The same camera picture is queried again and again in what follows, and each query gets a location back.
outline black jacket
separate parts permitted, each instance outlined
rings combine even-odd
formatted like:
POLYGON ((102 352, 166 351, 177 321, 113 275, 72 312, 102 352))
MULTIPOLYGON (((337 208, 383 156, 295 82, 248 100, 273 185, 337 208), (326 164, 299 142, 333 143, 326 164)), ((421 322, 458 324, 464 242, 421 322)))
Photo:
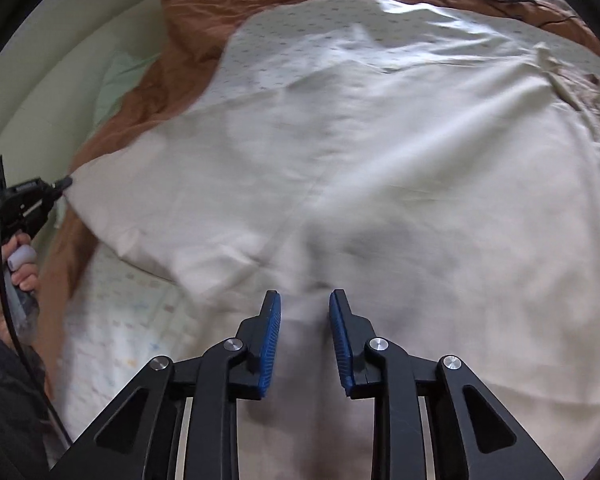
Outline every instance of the black jacket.
MULTIPOLYGON (((40 381, 42 361, 28 357, 40 381)), ((48 474, 43 435, 48 415, 40 394, 16 353, 0 340, 0 480, 37 480, 48 474)))

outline black cord on bed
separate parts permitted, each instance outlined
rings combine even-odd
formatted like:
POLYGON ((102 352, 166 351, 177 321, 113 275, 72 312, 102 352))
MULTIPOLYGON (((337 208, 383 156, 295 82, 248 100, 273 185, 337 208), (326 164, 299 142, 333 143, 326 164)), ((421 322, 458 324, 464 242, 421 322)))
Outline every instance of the black cord on bed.
MULTIPOLYGON (((500 7, 496 6, 493 4, 493 2, 491 0, 483 0, 488 6, 490 6, 492 9, 497 10, 499 13, 502 14, 503 18, 510 18, 511 20, 518 20, 519 22, 524 22, 524 18, 518 14, 509 14, 506 10, 501 9, 500 7)), ((542 7, 544 9, 549 9, 549 10, 555 10, 551 7, 548 7, 544 4, 541 4, 539 2, 536 2, 535 0, 531 0, 528 2, 517 2, 519 4, 522 3, 528 3, 528 4, 533 4, 536 7, 542 7)), ((547 25, 557 25, 558 23, 564 23, 564 22, 568 22, 569 20, 578 20, 579 16, 576 16, 575 14, 572 14, 571 16, 567 16, 565 18, 561 18, 560 20, 548 20, 546 22, 542 22, 539 25, 535 25, 536 28, 544 28, 547 25)))
MULTIPOLYGON (((2 237, 0 235, 0 270, 3 268, 4 268, 4 263, 2 261, 2 237)), ((13 347, 15 348, 16 354, 18 354, 18 357, 20 358, 22 365, 25 367, 27 374, 29 374, 29 377, 31 378, 31 381, 33 382, 36 390, 38 391, 38 393, 42 397, 44 403, 46 404, 46 407, 48 408, 49 413, 51 414, 51 418, 53 419, 53 422, 56 424, 56 426, 58 427, 58 430, 62 434, 62 437, 65 439, 65 441, 66 441, 65 447, 68 448, 69 446, 71 446, 71 444, 74 443, 74 441, 71 440, 71 437, 69 436, 68 431, 66 430, 66 428, 64 427, 64 424, 62 423, 62 420, 60 419, 60 415, 58 415, 58 412, 56 412, 56 409, 54 408, 53 404, 51 403, 51 400, 46 396, 44 385, 38 383, 38 380, 36 379, 36 375, 33 371, 33 368, 31 366, 31 364, 29 363, 29 360, 27 359, 27 356, 24 353, 24 350, 22 348, 20 340, 18 339, 18 335, 16 334, 16 329, 13 324, 13 319, 11 318, 11 311, 9 310, 9 301, 7 300, 7 289, 6 289, 6 285, 4 283, 5 279, 6 279, 5 273, 0 272, 0 303, 2 305, 2 313, 4 314, 4 320, 7 323, 7 330, 9 331, 9 336, 11 336, 11 341, 13 342, 13 347)))

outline blue gripper pad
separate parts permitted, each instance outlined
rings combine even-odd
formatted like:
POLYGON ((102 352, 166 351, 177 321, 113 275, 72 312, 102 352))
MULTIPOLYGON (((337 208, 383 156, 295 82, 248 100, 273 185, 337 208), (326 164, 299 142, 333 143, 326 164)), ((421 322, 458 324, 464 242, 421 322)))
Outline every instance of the blue gripper pad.
POLYGON ((273 374, 273 361, 276 357, 276 346, 278 344, 278 333, 280 332, 280 295, 276 294, 271 305, 269 318, 267 319, 267 329, 265 332, 262 346, 260 347, 260 378, 258 379, 258 391, 261 397, 267 393, 271 384, 273 374))
POLYGON ((350 396, 353 388, 353 354, 340 305, 333 292, 329 298, 329 320, 331 322, 331 335, 333 336, 333 349, 336 352, 336 362, 340 374, 340 384, 342 384, 347 396, 350 396))

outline orange blanket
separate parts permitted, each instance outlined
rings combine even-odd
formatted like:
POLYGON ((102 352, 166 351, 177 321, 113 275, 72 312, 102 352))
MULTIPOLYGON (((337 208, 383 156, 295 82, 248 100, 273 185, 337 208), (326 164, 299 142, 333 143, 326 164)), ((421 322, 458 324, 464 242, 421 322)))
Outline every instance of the orange blanket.
MULTIPOLYGON (((72 170, 124 148, 144 131, 183 112, 210 82, 228 38, 248 17, 275 6, 306 0, 162 0, 168 42, 141 83, 126 95, 122 108, 75 155, 72 170)), ((510 16, 586 46, 600 56, 600 42, 577 17, 532 3, 491 0, 397 0, 510 16)), ((42 273, 40 325, 35 348, 50 384, 62 348, 65 306, 74 293, 97 240, 69 211, 42 273)))

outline white finger cap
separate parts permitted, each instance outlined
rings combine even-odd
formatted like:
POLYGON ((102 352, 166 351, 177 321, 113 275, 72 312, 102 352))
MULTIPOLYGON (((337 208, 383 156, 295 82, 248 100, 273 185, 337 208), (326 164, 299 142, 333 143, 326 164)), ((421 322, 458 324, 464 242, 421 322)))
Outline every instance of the white finger cap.
POLYGON ((30 245, 21 245, 11 256, 9 256, 7 265, 11 272, 15 272, 24 264, 35 263, 37 257, 38 254, 33 247, 30 245))

